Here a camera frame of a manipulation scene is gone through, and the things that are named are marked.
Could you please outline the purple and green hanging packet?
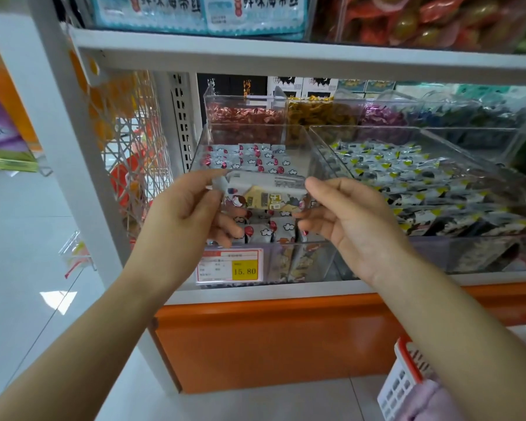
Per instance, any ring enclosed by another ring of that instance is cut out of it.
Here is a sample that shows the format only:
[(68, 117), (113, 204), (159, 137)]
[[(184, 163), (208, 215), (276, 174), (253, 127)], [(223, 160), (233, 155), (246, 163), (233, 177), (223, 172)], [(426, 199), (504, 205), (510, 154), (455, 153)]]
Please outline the purple and green hanging packet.
[(0, 56), (0, 170), (38, 172), (39, 142)]

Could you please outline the row of black boxes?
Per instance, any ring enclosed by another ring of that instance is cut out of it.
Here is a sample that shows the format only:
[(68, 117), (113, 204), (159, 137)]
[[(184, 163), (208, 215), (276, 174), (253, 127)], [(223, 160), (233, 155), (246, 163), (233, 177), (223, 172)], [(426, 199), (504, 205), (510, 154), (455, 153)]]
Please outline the row of black boxes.
[(200, 100), (209, 86), (215, 94), (245, 96), (265, 96), (267, 94), (267, 76), (211, 75), (197, 73), (197, 86)]

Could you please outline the red and yellow price tag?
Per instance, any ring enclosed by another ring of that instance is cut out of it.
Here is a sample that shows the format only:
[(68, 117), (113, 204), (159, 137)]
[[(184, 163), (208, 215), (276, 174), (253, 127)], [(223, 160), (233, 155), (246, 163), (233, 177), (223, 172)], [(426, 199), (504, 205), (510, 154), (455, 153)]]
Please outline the red and yellow price tag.
[(197, 285), (262, 282), (265, 254), (262, 248), (205, 250), (196, 268)]

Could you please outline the orange shelf base panel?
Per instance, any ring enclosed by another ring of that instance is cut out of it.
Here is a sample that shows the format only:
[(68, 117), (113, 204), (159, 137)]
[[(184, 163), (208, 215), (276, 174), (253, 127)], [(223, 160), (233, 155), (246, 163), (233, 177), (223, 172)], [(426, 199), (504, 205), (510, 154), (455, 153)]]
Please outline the orange shelf base panel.
[(404, 335), (362, 281), (178, 291), (148, 329), (185, 394), (387, 374)]

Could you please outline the person's left forearm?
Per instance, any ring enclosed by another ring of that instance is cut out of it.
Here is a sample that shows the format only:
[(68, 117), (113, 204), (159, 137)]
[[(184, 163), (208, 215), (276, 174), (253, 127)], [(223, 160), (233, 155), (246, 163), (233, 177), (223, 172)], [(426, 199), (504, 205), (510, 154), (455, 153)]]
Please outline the person's left forearm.
[(129, 260), (119, 277), (0, 395), (0, 421), (94, 421), (155, 312), (198, 260)]

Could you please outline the pile of dark blue candies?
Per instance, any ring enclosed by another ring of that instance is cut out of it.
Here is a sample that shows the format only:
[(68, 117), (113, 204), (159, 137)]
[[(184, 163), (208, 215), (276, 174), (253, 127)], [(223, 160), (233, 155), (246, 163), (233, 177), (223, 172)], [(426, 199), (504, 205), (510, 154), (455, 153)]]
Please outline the pile of dark blue candies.
[(526, 108), (475, 103), (425, 103), (408, 116), (409, 125), (421, 128), (520, 128), (525, 121)]

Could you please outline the small clear label holder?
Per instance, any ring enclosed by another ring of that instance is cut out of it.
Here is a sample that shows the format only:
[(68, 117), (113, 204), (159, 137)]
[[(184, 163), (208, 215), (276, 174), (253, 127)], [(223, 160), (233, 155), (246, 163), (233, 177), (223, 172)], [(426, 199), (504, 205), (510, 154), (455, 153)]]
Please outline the small clear label holder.
[(71, 235), (58, 254), (65, 264), (65, 279), (81, 273), (88, 267), (97, 271), (80, 231), (75, 231)]

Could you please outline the white metal shelf unit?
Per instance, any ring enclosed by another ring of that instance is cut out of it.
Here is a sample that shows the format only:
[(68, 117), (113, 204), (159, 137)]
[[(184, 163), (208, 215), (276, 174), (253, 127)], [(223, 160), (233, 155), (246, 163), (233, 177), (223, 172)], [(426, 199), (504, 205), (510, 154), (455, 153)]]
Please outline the white metal shelf unit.
[[(526, 56), (455, 51), (388, 49), (365, 46), (227, 39), (109, 30), (72, 31), (76, 53), (98, 63), (100, 73), (153, 72), (157, 101), (167, 111), (162, 129), (168, 147), (178, 145), (172, 74), (184, 79), (186, 123), (196, 133), (200, 102), (196, 73), (280, 74), (337, 78), (440, 79), (467, 84), (526, 84)], [(0, 0), (0, 54), (18, 86), (21, 100), (104, 287), (122, 270), (131, 250), (115, 203), (106, 196), (109, 180), (101, 171), (87, 102), (66, 52), (66, 35), (53, 0)]]

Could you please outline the pile of red-white candy packets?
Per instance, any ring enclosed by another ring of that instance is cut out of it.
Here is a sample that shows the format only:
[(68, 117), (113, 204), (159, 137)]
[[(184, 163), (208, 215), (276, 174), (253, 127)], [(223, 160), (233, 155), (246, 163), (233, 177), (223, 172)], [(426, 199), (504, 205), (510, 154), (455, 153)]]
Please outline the pile of red-white candy packets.
[[(202, 146), (195, 154), (195, 170), (227, 169), (271, 172), (305, 177), (309, 171), (308, 152), (288, 151), (284, 144), (262, 143)], [(255, 283), (213, 284), (204, 288), (257, 286), (300, 283), (312, 265), (312, 252), (320, 245), (310, 245), (308, 233), (297, 227), (295, 213), (272, 210), (247, 210), (246, 223), (237, 223), (243, 236), (234, 239), (233, 249), (264, 249), (264, 279)]]

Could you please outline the pile of black-yellow candy packets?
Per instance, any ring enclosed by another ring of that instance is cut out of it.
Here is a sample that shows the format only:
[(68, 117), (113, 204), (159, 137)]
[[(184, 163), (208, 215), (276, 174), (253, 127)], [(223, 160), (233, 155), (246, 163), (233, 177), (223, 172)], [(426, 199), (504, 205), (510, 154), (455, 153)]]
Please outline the pile of black-yellow candy packets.
[(499, 271), (526, 244), (526, 194), (411, 141), (334, 141), (325, 159), (378, 191), (417, 251), (449, 274)]

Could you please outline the person's right hand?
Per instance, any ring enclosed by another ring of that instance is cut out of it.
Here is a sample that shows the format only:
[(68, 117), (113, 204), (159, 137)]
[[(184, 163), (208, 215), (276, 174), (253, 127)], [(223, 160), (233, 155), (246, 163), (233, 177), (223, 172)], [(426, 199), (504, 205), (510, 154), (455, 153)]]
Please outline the person's right hand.
[(321, 236), (338, 250), (355, 276), (374, 286), (397, 262), (416, 253), (395, 219), (395, 215), (376, 190), (352, 178), (343, 178), (341, 190), (346, 200), (318, 203), (295, 216), (335, 221), (331, 236)]

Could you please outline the blue seaweed snack packet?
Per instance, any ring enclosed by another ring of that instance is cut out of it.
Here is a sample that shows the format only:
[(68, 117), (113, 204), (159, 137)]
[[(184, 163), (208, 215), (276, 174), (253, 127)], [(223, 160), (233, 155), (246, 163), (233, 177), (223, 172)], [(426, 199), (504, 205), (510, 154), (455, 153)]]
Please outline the blue seaweed snack packet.
[(165, 34), (208, 34), (201, 0), (91, 0), (97, 27)]
[(305, 31), (309, 0), (201, 0), (209, 34), (270, 36)]

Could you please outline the pile of red wrapped candies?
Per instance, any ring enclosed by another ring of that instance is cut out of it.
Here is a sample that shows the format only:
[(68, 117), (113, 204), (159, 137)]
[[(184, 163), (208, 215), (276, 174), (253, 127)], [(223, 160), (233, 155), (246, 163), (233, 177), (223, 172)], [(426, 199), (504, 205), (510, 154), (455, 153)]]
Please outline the pile of red wrapped candies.
[(206, 119), (212, 125), (283, 125), (286, 115), (277, 109), (262, 106), (233, 107), (209, 105)]

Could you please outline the pink cloth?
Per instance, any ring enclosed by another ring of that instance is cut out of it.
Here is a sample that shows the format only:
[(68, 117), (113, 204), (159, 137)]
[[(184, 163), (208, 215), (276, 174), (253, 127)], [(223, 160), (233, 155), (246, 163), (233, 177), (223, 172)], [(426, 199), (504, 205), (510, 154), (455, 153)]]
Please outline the pink cloth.
[(466, 419), (442, 384), (426, 379), (411, 389), (394, 421), (466, 421)]

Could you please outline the clear bin with price tag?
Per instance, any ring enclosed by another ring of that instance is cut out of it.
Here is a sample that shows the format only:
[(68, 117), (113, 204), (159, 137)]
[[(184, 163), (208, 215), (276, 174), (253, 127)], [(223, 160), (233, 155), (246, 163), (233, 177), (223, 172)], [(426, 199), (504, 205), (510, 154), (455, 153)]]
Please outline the clear bin with price tag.
[(336, 250), (319, 234), (302, 231), (294, 213), (318, 205), (307, 177), (336, 177), (341, 166), (327, 144), (303, 126), (207, 124), (192, 171), (224, 169), (213, 180), (222, 208), (242, 236), (231, 247), (207, 240), (194, 279), (202, 289), (321, 282)]

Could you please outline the pile of purple wrapped candies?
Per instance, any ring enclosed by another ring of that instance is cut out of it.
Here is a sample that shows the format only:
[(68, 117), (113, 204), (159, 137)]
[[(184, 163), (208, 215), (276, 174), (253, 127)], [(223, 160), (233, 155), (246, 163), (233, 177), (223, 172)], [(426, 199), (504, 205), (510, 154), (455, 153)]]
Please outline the pile of purple wrapped candies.
[(361, 126), (409, 126), (407, 113), (391, 105), (366, 104), (359, 120)]

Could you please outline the cartoon print snack packet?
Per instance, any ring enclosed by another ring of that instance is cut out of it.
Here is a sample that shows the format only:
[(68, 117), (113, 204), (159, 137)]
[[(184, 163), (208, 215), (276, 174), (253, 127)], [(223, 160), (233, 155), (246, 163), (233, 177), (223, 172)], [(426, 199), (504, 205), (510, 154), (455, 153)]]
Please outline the cartoon print snack packet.
[(223, 204), (246, 210), (302, 212), (310, 207), (305, 177), (271, 172), (229, 170), (213, 178), (212, 189), (223, 194)]

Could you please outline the white basket with red rim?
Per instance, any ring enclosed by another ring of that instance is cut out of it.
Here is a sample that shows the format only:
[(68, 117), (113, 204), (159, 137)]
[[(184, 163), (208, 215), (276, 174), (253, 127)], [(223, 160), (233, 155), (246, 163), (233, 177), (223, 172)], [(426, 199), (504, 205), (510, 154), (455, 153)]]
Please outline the white basket with red rim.
[[(526, 344), (526, 325), (508, 327), (508, 330)], [(436, 379), (431, 364), (406, 334), (396, 341), (394, 352), (393, 367), (377, 397), (385, 421), (395, 421), (416, 386)]]

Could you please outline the person's left hand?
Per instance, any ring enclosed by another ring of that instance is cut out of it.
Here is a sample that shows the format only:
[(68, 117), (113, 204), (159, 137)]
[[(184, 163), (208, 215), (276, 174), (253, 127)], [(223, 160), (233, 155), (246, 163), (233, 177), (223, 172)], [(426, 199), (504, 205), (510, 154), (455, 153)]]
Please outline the person's left hand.
[(211, 234), (243, 236), (233, 220), (217, 220), (223, 194), (212, 189), (179, 189), (177, 180), (148, 210), (124, 273), (160, 286), (179, 287), (195, 270)]

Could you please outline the large clear plastic bin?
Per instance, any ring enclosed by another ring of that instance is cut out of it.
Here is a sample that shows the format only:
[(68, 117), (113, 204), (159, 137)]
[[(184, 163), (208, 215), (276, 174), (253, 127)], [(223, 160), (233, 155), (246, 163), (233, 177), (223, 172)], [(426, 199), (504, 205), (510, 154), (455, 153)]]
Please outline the large clear plastic bin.
[(378, 191), (425, 258), (450, 274), (502, 271), (526, 248), (526, 185), (446, 132), (309, 127), (336, 176)]

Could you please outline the pile of yellow wrapped candies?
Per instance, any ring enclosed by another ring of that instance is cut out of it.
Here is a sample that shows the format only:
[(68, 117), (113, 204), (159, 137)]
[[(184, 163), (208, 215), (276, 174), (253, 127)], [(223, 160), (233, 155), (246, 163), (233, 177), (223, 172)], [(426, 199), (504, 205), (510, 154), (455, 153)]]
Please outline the pile of yellow wrapped candies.
[(309, 98), (288, 100), (287, 125), (354, 126), (365, 110), (365, 99)]

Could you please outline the row of teal boxes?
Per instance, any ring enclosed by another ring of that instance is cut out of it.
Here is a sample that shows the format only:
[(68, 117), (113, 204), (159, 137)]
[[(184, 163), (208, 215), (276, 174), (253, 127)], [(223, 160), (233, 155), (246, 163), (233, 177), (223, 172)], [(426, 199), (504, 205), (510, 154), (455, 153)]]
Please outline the row of teal boxes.
[(395, 81), (344, 79), (339, 80), (336, 99), (374, 99), (385, 91), (395, 89)]

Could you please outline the person's right forearm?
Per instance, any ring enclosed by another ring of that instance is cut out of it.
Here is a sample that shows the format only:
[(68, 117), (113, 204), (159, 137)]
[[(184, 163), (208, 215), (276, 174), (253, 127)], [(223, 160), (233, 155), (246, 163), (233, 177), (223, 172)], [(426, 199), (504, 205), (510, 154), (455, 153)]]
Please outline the person's right forearm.
[(526, 421), (526, 345), (406, 247), (367, 256), (367, 280), (467, 421)]

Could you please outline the row of white-black boxes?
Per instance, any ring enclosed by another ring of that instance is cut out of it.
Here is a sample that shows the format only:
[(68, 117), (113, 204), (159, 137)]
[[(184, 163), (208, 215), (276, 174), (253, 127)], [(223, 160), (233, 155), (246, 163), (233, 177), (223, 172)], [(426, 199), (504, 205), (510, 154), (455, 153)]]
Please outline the row of white-black boxes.
[(331, 98), (338, 88), (337, 78), (267, 77), (267, 94), (273, 96), (280, 89), (288, 98)]

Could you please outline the small clear bin, red candies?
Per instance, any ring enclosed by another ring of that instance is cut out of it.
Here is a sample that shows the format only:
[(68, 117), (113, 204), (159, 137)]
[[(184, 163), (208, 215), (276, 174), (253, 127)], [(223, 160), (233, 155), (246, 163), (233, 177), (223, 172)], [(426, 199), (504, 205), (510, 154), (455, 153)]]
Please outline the small clear bin, red candies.
[[(205, 106), (205, 114), (206, 114), (206, 108), (209, 105), (213, 105), (213, 104), (233, 106), (233, 107), (262, 106), (264, 108), (277, 109), (277, 110), (283, 111), (287, 119), (288, 98), (284, 93), (282, 93), (280, 89), (276, 89), (273, 96), (256, 96), (256, 95), (232, 96), (232, 95), (215, 94), (214, 88), (212, 86), (209, 86), (203, 96), (203, 101), (204, 101), (204, 106)], [(207, 119), (206, 119), (206, 124), (208, 126), (214, 126), (210, 124), (209, 122), (207, 122)]]

